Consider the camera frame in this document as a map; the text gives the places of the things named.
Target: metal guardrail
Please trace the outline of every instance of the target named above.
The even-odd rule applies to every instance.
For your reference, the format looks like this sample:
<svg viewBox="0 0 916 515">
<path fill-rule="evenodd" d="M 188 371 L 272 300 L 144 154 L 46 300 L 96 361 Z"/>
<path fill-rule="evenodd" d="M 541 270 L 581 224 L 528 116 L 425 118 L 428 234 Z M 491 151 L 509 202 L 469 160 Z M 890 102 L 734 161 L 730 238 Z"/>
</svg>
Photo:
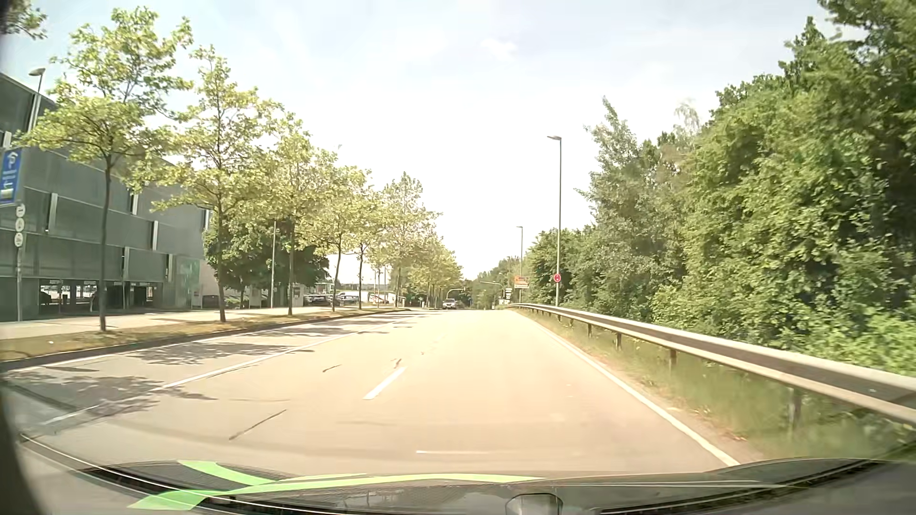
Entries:
<svg viewBox="0 0 916 515">
<path fill-rule="evenodd" d="M 916 378 L 569 308 L 529 303 L 508 307 L 586 323 L 589 334 L 593 326 L 613 331 L 618 348 L 623 334 L 667 347 L 672 367 L 683 352 L 778 381 L 792 388 L 790 413 L 795 420 L 801 411 L 802 391 L 810 391 L 916 426 Z"/>
</svg>

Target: tree trunk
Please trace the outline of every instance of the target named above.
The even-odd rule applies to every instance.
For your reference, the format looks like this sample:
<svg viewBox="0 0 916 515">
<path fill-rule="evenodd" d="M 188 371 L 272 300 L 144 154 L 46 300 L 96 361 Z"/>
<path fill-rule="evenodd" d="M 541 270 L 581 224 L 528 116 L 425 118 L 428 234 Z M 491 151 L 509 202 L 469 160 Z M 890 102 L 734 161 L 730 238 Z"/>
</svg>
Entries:
<svg viewBox="0 0 916 515">
<path fill-rule="evenodd" d="M 337 277 L 341 273 L 341 254 L 343 253 L 343 251 L 341 250 L 342 245 L 343 245 L 343 242 L 341 242 L 340 238 L 338 238 L 337 239 L 337 266 L 334 267 L 334 296 L 331 297 L 331 311 L 335 311 L 334 303 L 337 302 Z"/>
<path fill-rule="evenodd" d="M 223 289 L 223 213 L 216 214 L 216 289 L 220 298 L 220 322 L 226 321 L 225 290 Z"/>
<path fill-rule="evenodd" d="M 287 315 L 292 316 L 292 280 L 293 280 L 293 256 L 296 253 L 296 221 L 289 219 L 289 308 Z"/>
<path fill-rule="evenodd" d="M 358 297 L 357 302 L 359 303 L 359 309 L 363 309 L 363 255 L 365 254 L 365 248 L 359 246 L 359 289 L 357 290 L 356 296 Z"/>
<path fill-rule="evenodd" d="M 400 267 L 398 267 L 398 280 L 395 281 L 395 307 L 398 307 L 398 299 L 400 298 Z M 404 298 L 403 306 L 407 307 L 407 297 Z"/>
<path fill-rule="evenodd" d="M 106 246 L 108 245 L 108 206 L 111 205 L 112 197 L 112 165 L 108 165 L 105 169 L 105 200 L 102 202 L 102 234 L 101 234 L 101 245 L 102 245 L 102 258 L 99 259 L 99 288 L 98 288 L 98 298 L 99 298 L 99 331 L 105 331 L 105 308 L 107 307 L 107 295 L 108 288 L 105 285 L 105 255 L 108 254 L 105 252 Z"/>
</svg>

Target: road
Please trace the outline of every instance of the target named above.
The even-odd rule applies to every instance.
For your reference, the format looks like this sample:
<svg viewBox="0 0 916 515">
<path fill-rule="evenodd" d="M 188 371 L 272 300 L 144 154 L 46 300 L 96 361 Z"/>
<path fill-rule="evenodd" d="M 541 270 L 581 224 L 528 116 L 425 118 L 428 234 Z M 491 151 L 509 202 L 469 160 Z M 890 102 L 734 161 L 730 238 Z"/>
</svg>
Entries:
<svg viewBox="0 0 916 515">
<path fill-rule="evenodd" d="M 211 460 L 293 475 L 724 466 L 511 311 L 380 313 L 6 378 L 20 427 L 100 464 Z"/>
</svg>

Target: solid white line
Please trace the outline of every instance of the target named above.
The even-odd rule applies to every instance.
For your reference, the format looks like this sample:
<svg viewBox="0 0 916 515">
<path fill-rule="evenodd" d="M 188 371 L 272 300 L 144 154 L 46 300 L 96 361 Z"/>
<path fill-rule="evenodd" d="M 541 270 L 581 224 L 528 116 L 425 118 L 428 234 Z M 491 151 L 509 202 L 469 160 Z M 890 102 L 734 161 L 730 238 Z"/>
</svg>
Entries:
<svg viewBox="0 0 916 515">
<path fill-rule="evenodd" d="M 298 350 L 307 349 L 307 348 L 309 348 L 309 347 L 314 347 L 314 346 L 316 346 L 316 345 L 325 344 L 325 343 L 331 342 L 331 341 L 333 341 L 333 340 L 339 340 L 339 339 L 345 338 L 345 337 L 347 337 L 347 336 L 353 336 L 354 334 L 361 334 L 361 333 L 365 333 L 365 332 L 368 332 L 368 331 L 375 331 L 376 329 L 381 329 L 382 327 L 385 327 L 386 325 L 391 325 L 391 324 L 393 324 L 393 323 L 394 323 L 394 322 L 382 323 L 382 324 L 380 324 L 380 325 L 376 325 L 375 327 L 370 327 L 370 328 L 368 328 L 368 329 L 362 329 L 362 330 L 356 331 L 356 332 L 354 332 L 354 333 L 338 334 L 338 335 L 336 335 L 336 336 L 331 336 L 331 337 L 329 337 L 329 338 L 325 338 L 325 339 L 319 340 L 319 341 L 317 341 L 317 342 L 312 342 L 312 343 L 307 344 L 307 345 L 300 345 L 300 346 L 298 346 L 298 347 L 290 347 L 290 348 L 288 348 L 288 349 L 286 349 L 286 350 L 282 350 L 282 351 L 276 352 L 276 353 L 274 353 L 274 354 L 268 354 L 268 355 L 266 355 L 266 356 L 256 357 L 255 359 L 249 359 L 248 361 L 245 361 L 245 362 L 243 362 L 243 363 L 238 363 L 238 364 L 236 364 L 236 365 L 231 365 L 230 367 L 223 367 L 223 368 L 219 368 L 219 369 L 217 369 L 217 370 L 211 370 L 210 372 L 206 372 L 206 373 L 204 373 L 204 374 L 198 374 L 197 376 L 193 376 L 193 377 L 191 377 L 191 378 L 185 378 L 185 379 L 182 379 L 182 380 L 179 380 L 179 381 L 175 381 L 175 382 L 169 383 L 169 384 L 167 384 L 167 385 L 158 386 L 158 387 L 155 387 L 155 388 L 153 388 L 153 389 L 149 389 L 149 390 L 147 390 L 147 391 L 145 391 L 145 392 L 143 392 L 143 393 L 141 393 L 141 394 L 139 394 L 139 395 L 135 395 L 135 396 L 133 396 L 133 397 L 128 397 L 128 398 L 126 398 L 126 399 L 119 399 L 119 400 L 114 400 L 114 401 L 112 401 L 112 400 L 104 400 L 103 402 L 100 402 L 100 403 L 95 404 L 95 405 L 93 405 L 93 406 L 90 406 L 90 407 L 88 407 L 88 408 L 82 408 L 81 410 L 72 411 L 72 412 L 70 412 L 70 413 L 66 413 L 66 414 L 64 414 L 64 415 L 60 415 L 60 416 L 54 417 L 54 418 L 52 418 L 52 419 L 48 419 L 48 420 L 42 422 L 40 425 L 47 425 L 47 424 L 50 424 L 50 423 L 54 423 L 54 422 L 62 421 L 62 420 L 65 420 L 65 419 L 69 419 L 69 418 L 72 417 L 72 416 L 79 415 L 79 414 L 81 414 L 81 413 L 85 413 L 85 412 L 87 412 L 87 411 L 91 411 L 91 410 L 94 410 L 94 409 L 96 409 L 96 408 L 100 408 L 100 407 L 104 406 L 105 403 L 108 403 L 108 402 L 123 402 L 123 401 L 125 401 L 125 400 L 136 399 L 137 397 L 140 397 L 140 396 L 142 396 L 142 395 L 147 395 L 147 394 L 152 393 L 152 392 L 154 392 L 154 391 L 159 391 L 159 390 L 163 390 L 163 389 L 174 388 L 174 387 L 183 385 L 183 384 L 185 384 L 185 383 L 190 383 L 190 382 L 192 382 L 192 381 L 196 381 L 196 380 L 198 380 L 198 379 L 208 378 L 208 377 L 210 377 L 210 376 L 215 376 L 216 374 L 222 374 L 222 373 L 228 372 L 228 371 L 230 371 L 230 370 L 235 370 L 236 368 L 241 368 L 241 367 L 247 367 L 247 366 L 249 366 L 249 365 L 254 365 L 255 363 L 259 363 L 259 362 L 261 362 L 261 361 L 268 360 L 268 359 L 270 359 L 271 357 L 283 356 L 283 355 L 285 355 L 285 354 L 289 354 L 290 352 L 295 352 L 295 351 L 298 351 Z"/>
<path fill-rule="evenodd" d="M 624 381 L 620 380 L 620 379 L 619 379 L 617 376 L 615 376 L 614 374 L 611 374 L 610 372 L 608 372 L 606 368 L 604 368 L 604 367 L 602 367 L 601 365 L 599 365 L 598 363 L 596 363 L 591 357 L 587 356 L 585 353 L 583 353 L 581 350 L 579 350 L 576 346 L 570 344 L 570 343 L 567 342 L 566 340 L 560 338 L 558 335 L 552 333 L 550 330 L 548 330 L 547 328 L 545 328 L 543 325 L 541 325 L 541 324 L 539 324 L 539 323 L 537 323 L 537 322 L 535 322 L 535 321 L 533 321 L 533 320 L 530 320 L 530 321 L 531 321 L 531 323 L 534 323 L 535 325 L 537 325 L 538 329 L 540 329 L 541 331 L 543 331 L 547 336 L 549 336 L 550 338 L 552 338 L 553 341 L 557 342 L 557 343 L 560 344 L 560 345 L 563 345 L 564 347 L 566 347 L 567 350 L 569 350 L 570 352 L 572 352 L 573 354 L 575 354 L 575 355 L 577 355 L 579 358 L 581 358 L 582 361 L 584 361 L 585 363 L 588 363 L 588 364 L 591 365 L 595 370 L 601 372 L 606 378 L 611 379 L 612 381 L 614 381 L 615 384 L 617 384 L 617 385 L 618 385 L 621 389 L 623 389 L 626 393 L 632 395 L 633 397 L 636 398 L 636 400 L 638 400 L 639 402 L 642 402 L 643 404 L 645 404 L 650 410 L 655 411 L 656 414 L 658 414 L 661 418 L 665 419 L 668 423 L 670 423 L 671 425 L 673 425 L 673 426 L 674 426 L 678 431 L 680 431 L 681 433 L 684 433 L 684 434 L 686 434 L 687 436 L 689 436 L 689 437 L 690 437 L 691 439 L 693 439 L 696 443 L 698 443 L 703 449 L 706 449 L 707 451 L 709 451 L 709 453 L 710 453 L 711 455 L 713 455 L 713 456 L 715 456 L 716 458 L 718 458 L 719 461 L 721 461 L 722 463 L 726 464 L 727 466 L 741 465 L 741 462 L 739 462 L 738 460 L 736 460 L 736 459 L 733 458 L 732 456 L 728 455 L 728 453 L 726 453 L 726 452 L 723 451 L 722 449 L 720 449 L 720 448 L 716 447 L 715 445 L 713 445 L 712 443 L 710 443 L 709 440 L 706 440 L 706 439 L 703 438 L 699 433 L 697 433 L 697 432 L 694 431 L 693 429 L 691 429 L 691 428 L 687 427 L 686 425 L 684 425 L 683 422 L 681 422 L 681 421 L 677 420 L 676 418 L 674 418 L 673 416 L 671 416 L 670 413 L 668 413 L 667 411 L 665 411 L 665 410 L 663 410 L 662 408 L 660 408 L 660 407 L 659 407 L 658 405 L 656 405 L 654 402 L 652 402 L 651 400 L 647 399 L 644 395 L 642 395 L 642 394 L 639 393 L 638 391 L 632 389 L 627 383 L 625 383 Z"/>
</svg>

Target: gray building facade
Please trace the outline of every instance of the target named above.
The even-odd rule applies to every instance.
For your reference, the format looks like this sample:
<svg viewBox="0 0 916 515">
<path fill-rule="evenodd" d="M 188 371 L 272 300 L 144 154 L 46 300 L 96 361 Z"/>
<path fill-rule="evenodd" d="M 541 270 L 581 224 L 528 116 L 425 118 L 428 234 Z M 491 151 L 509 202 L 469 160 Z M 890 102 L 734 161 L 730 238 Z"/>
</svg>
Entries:
<svg viewBox="0 0 916 515">
<path fill-rule="evenodd" d="M 35 91 L 0 74 L 0 135 L 25 130 Z M 40 112 L 53 109 L 41 97 Z M 16 198 L 26 206 L 24 319 L 97 311 L 104 173 L 62 153 L 25 148 Z M 112 181 L 105 246 L 111 309 L 200 305 L 206 212 L 180 206 L 151 210 L 171 189 L 133 195 Z M 0 208 L 0 321 L 16 319 L 15 209 Z"/>
</svg>

